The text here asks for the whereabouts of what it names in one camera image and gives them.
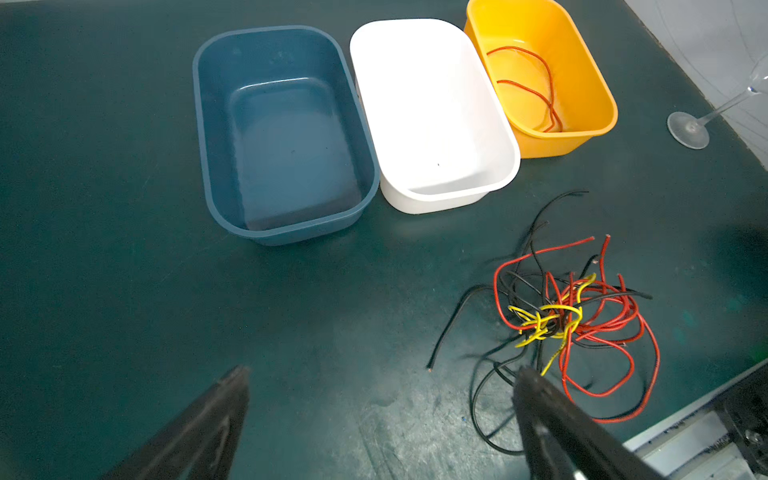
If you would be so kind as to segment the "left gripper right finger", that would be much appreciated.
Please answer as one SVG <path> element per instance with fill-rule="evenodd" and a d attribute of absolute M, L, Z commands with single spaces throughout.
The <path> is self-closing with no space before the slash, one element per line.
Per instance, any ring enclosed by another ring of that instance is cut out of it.
<path fill-rule="evenodd" d="M 513 403 L 524 454 L 535 479 L 658 479 L 584 411 L 530 367 L 515 380 Z"/>

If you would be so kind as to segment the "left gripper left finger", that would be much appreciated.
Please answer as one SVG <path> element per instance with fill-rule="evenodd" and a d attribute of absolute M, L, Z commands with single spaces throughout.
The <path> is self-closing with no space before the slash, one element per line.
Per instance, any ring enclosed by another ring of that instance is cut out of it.
<path fill-rule="evenodd" d="M 227 479 L 249 407 L 249 373 L 232 368 L 102 477 Z"/>

